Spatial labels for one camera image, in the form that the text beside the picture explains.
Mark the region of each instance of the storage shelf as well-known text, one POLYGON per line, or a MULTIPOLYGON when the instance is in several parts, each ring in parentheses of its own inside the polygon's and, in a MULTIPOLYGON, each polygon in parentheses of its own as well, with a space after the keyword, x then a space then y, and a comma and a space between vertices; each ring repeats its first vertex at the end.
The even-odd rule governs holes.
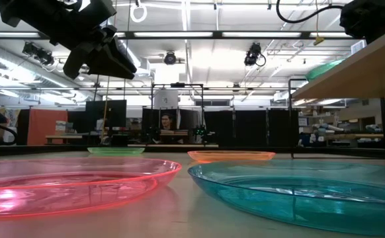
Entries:
POLYGON ((295 99, 385 97, 385 35, 292 94, 295 99))

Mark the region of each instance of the green plastic plate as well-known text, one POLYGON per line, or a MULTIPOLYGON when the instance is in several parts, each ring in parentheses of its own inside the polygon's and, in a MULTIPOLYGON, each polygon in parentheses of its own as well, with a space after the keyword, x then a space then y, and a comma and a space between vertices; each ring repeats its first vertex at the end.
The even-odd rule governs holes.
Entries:
POLYGON ((95 155, 139 155, 145 148, 121 148, 121 147, 89 147, 88 151, 95 155))

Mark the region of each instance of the shiny floor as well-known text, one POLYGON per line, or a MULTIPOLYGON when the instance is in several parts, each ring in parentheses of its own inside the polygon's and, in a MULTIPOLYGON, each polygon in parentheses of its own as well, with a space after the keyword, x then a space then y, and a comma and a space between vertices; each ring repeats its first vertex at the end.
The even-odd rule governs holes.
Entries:
MULTIPOLYGON (((39 159, 87 157, 87 152, 48 153, 1 157, 39 159)), ((145 153, 183 165, 164 189, 120 208, 97 212, 42 216, 0 221, 0 238, 197 238, 197 237, 362 237, 290 225, 230 208, 203 193, 187 173, 192 161, 186 153, 145 153)), ((322 161, 385 165, 382 159, 345 158, 339 155, 298 155, 322 161)), ((278 154, 274 159, 290 159, 278 154)))

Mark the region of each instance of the ceiling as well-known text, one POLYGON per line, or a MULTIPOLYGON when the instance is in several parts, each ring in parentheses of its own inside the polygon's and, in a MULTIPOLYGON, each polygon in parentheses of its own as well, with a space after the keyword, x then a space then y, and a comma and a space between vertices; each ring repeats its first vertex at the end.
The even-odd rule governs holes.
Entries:
MULTIPOLYGON (((258 0, 218 0, 219 9, 214 10, 214 0, 191 0, 191 13, 183 17, 181 0, 143 0, 147 6, 147 16, 142 22, 130 19, 130 1, 114 1, 118 13, 112 22, 119 31, 213 31, 213 30, 284 30, 284 31, 315 31, 317 18, 314 17, 300 24, 285 24, 277 16, 275 4, 267 10, 268 1, 258 0)), ((351 0, 333 0, 333 4, 344 5, 351 0)), ((314 10, 303 10, 315 7, 314 0, 282 0, 281 13, 291 19, 299 19, 314 10)), ((320 5, 327 1, 319 0, 320 5)), ((141 17, 141 9, 136 9, 134 15, 141 17)), ((318 30, 343 31, 339 26, 337 9, 324 11, 319 14, 318 30)), ((21 22, 12 28, 1 22, 0 31, 36 31, 33 27, 21 22)), ((53 56, 67 57, 69 50, 63 46, 53 46, 47 40, 29 40, 36 45, 53 52, 53 56)), ((21 53, 25 40, 0 40, 0 48, 24 59, 21 53)), ((161 56, 168 50, 175 51, 178 58, 185 59, 186 43, 184 40, 125 40, 128 47, 137 58, 149 59, 151 68, 161 65, 161 56)), ((326 40, 314 46, 313 40, 188 40, 191 49, 189 69, 192 83, 204 83, 208 87, 231 87, 233 83, 241 83, 243 87, 286 87, 288 78, 303 76, 321 64, 346 58, 350 54, 350 46, 357 40, 326 40), (267 57, 264 67, 244 66, 245 52, 253 42, 259 42, 267 57)), ((40 65, 34 59, 27 61, 40 65)), ((54 75, 67 78, 60 69, 62 65, 48 67, 54 75)), ((180 75, 180 81, 187 82, 186 70, 180 75)), ((75 80, 83 87, 91 87, 96 81, 96 75, 85 75, 85 78, 75 80)), ((101 85, 107 85, 108 77, 100 76, 101 85)), ((111 78, 110 87, 123 87, 123 79, 111 78)), ((127 87, 150 85, 150 77, 136 77, 125 84, 127 87)), ((137 91, 127 91, 128 94, 138 95, 137 91)), ((272 95, 274 91, 261 91, 255 94, 272 95)))

